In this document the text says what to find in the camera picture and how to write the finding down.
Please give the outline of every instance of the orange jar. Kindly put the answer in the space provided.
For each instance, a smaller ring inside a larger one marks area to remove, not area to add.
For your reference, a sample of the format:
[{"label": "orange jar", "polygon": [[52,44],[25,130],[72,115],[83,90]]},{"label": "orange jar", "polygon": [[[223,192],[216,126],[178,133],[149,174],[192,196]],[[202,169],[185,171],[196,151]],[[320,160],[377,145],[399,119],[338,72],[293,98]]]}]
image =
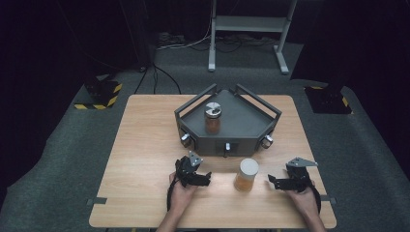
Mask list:
[{"label": "orange jar", "polygon": [[256,160],[249,158],[242,160],[235,178],[235,188],[239,191],[251,191],[258,171],[259,164]]},{"label": "orange jar", "polygon": [[205,105],[205,129],[208,133],[218,133],[220,131],[220,115],[222,108],[216,102],[209,102]]}]

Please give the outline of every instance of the black stand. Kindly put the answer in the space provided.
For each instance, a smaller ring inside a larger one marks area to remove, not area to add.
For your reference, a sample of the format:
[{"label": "black stand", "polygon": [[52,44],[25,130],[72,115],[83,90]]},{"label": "black stand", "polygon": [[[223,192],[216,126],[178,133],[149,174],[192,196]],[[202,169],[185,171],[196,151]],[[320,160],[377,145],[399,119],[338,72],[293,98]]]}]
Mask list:
[{"label": "black stand", "polygon": [[351,114],[346,98],[341,92],[333,92],[329,85],[325,88],[321,87],[305,87],[310,106],[314,113],[326,114]]},{"label": "black stand", "polygon": [[331,82],[325,88],[305,87],[305,93],[314,113],[352,113],[346,98],[340,92],[347,82],[348,76],[348,74],[338,74],[336,78],[331,78]]}]

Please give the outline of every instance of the wooden table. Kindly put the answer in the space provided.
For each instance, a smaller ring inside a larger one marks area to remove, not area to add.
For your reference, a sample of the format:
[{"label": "wooden table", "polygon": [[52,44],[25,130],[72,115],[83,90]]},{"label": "wooden table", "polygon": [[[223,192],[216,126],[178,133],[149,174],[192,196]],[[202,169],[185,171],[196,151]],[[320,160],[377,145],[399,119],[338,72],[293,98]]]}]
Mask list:
[{"label": "wooden table", "polygon": [[[102,177],[90,224],[94,227],[157,228],[166,213],[168,176],[188,150],[180,143],[174,110],[190,95],[130,96]],[[244,158],[202,157],[198,174],[212,171],[211,184],[200,187],[179,228],[305,228],[291,199],[275,190],[268,174],[287,178],[285,164],[300,157],[314,160],[293,100],[289,96],[259,96],[282,111],[273,133],[274,144],[252,158],[259,163],[251,192],[233,186]],[[308,167],[321,194],[326,194],[317,167]],[[322,202],[327,228],[337,221],[330,202]]]}]

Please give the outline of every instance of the person's arm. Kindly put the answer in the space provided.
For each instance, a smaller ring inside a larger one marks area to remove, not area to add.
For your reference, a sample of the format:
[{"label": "person's arm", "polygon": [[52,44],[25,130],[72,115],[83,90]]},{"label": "person's arm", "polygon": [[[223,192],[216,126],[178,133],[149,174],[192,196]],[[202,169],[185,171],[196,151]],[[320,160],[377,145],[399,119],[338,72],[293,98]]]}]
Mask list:
[{"label": "person's arm", "polygon": [[[175,172],[169,175],[169,183],[174,180],[174,177]],[[198,189],[198,186],[187,185],[184,188],[179,181],[175,184],[171,195],[171,207],[158,227],[158,232],[175,231],[178,222],[189,206],[196,189]]]},{"label": "person's arm", "polygon": [[326,231],[325,225],[319,216],[316,200],[311,188],[306,188],[303,192],[294,190],[286,190],[285,192],[292,198],[310,232]]}]

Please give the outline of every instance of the yellow and black hazard tape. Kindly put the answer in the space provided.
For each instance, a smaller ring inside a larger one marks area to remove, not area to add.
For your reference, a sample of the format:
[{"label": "yellow and black hazard tape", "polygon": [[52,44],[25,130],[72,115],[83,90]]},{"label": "yellow and black hazard tape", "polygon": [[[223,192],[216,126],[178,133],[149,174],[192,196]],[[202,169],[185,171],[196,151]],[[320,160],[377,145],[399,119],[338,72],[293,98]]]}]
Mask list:
[{"label": "yellow and black hazard tape", "polygon": [[108,98],[107,103],[75,103],[74,107],[76,109],[107,109],[107,108],[110,108],[117,101],[118,94],[120,93],[120,90],[122,87],[123,87],[123,84],[118,84],[114,88],[114,90],[112,91],[112,94]]}]

